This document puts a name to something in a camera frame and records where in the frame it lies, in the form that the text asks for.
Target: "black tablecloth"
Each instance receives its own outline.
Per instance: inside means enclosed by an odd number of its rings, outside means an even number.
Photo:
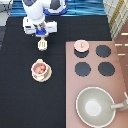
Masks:
[[[66,128],[66,41],[110,41],[107,16],[46,17],[58,23],[58,32],[38,50],[40,38],[26,35],[23,17],[9,17],[0,51],[0,128]],[[36,82],[31,66],[43,59],[51,78]]]

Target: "black circle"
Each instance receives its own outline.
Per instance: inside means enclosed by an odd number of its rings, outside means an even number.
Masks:
[[[100,57],[108,57],[111,54],[111,49],[106,45],[99,45],[96,48],[96,54]]]
[[[88,55],[89,50],[85,51],[85,52],[79,52],[76,49],[74,49],[74,54],[79,57],[79,58],[84,58]]]
[[[115,72],[114,66],[109,62],[100,63],[98,70],[103,76],[112,76]]]
[[[86,62],[79,62],[75,66],[75,72],[79,76],[87,76],[91,71],[89,64]]]

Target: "mug handle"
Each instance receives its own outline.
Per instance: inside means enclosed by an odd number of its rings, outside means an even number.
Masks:
[[[43,60],[42,59],[38,59],[36,62],[43,62]]]

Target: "cup rim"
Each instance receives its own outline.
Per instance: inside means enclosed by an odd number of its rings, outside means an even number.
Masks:
[[[37,64],[44,64],[44,65],[46,66],[46,69],[45,69],[45,71],[44,71],[42,74],[37,74],[37,73],[35,73],[34,67],[35,67]],[[48,65],[47,65],[45,62],[35,62],[35,63],[32,65],[31,71],[32,71],[32,74],[35,75],[35,76],[37,76],[37,77],[42,76],[42,75],[44,75],[44,74],[48,71]]]

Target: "pink mat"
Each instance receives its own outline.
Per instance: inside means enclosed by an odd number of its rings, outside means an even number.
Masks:
[[[89,54],[85,58],[78,58],[74,54],[74,43],[66,42],[66,128],[90,128],[81,121],[76,112],[77,95],[86,87],[100,87],[113,97],[115,103],[125,99],[126,87],[117,56],[114,42],[110,41],[88,41]],[[95,50],[98,45],[107,45],[111,48],[111,55],[107,58],[99,57]],[[98,71],[101,62],[108,61],[115,67],[112,76],[102,76]],[[88,76],[80,77],[75,73],[75,65],[78,62],[86,62],[91,67]],[[128,111],[116,112],[113,122],[106,128],[128,128]]]

